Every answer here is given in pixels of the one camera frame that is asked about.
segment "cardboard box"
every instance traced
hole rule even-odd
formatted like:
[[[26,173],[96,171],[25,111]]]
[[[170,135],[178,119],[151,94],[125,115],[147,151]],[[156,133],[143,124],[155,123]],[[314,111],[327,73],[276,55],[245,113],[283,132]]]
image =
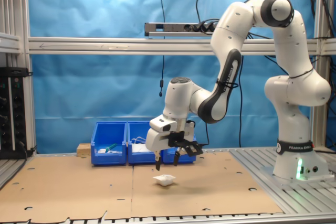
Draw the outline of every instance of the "cardboard box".
[[[90,157],[91,144],[79,144],[77,147],[77,157]]]

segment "electrical panel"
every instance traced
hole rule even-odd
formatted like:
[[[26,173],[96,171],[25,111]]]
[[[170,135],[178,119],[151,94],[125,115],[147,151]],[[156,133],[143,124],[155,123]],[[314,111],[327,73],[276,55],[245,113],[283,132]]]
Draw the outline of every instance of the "electrical panel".
[[[22,142],[27,148],[25,101],[23,94],[23,77],[11,77],[12,106],[14,124],[14,142]]]
[[[13,150],[8,78],[0,77],[0,151]]]
[[[34,152],[27,149],[24,78],[28,74],[22,68],[0,68],[0,159],[30,157]]]

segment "cardboard sheet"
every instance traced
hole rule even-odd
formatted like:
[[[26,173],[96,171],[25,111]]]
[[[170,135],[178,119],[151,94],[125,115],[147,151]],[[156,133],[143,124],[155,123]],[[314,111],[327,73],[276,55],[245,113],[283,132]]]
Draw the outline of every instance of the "cardboard sheet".
[[[153,176],[169,174],[163,187]],[[132,216],[194,216],[282,212],[229,152],[207,153],[194,165],[135,166]]]
[[[157,185],[153,176],[162,174],[175,183]],[[204,154],[194,165],[162,165],[159,172],[154,165],[93,167],[89,157],[35,157],[0,190],[0,222],[99,219],[106,211],[105,219],[124,219],[281,209],[228,152]]]
[[[132,172],[92,167],[89,157],[35,157],[0,190],[0,222],[130,218]]]

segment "blue bin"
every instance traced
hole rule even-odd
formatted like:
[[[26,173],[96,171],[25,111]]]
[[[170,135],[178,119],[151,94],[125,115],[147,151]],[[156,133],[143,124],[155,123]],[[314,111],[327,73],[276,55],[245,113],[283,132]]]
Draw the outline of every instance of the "blue bin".
[[[97,122],[91,140],[91,162],[93,165],[126,164],[126,124],[127,122]],[[121,153],[98,153],[112,144],[112,151]]]
[[[132,152],[133,138],[138,136],[146,139],[151,127],[149,122],[128,122],[128,163],[130,164],[155,164],[154,152]]]
[[[177,148],[166,149],[162,151],[162,162],[164,164],[173,164],[175,152]],[[178,159],[179,164],[190,164],[196,161],[196,156],[189,157],[188,154],[181,155]]]

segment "blue curtain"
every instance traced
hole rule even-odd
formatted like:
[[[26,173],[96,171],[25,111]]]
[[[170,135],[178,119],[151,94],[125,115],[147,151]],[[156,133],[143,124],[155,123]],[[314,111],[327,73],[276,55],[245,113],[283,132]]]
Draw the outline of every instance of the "blue curtain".
[[[234,1],[199,0],[201,20],[220,18]],[[309,0],[291,0],[313,36]],[[166,22],[198,22],[196,0],[163,0]],[[144,38],[145,22],[162,22],[160,0],[29,0],[31,36]],[[271,37],[270,29],[253,32]],[[40,153],[74,152],[89,143],[97,121],[143,121],[162,113],[165,88],[177,76],[212,90],[216,57],[166,56],[164,92],[159,97],[162,56],[34,55],[34,106]],[[263,56],[246,56],[242,72],[242,145],[275,146],[278,119],[266,99],[269,77],[282,74]],[[240,93],[232,92],[226,117],[209,125],[210,147],[237,147]],[[309,108],[303,108],[308,115]],[[196,138],[206,142],[205,124],[194,115]]]

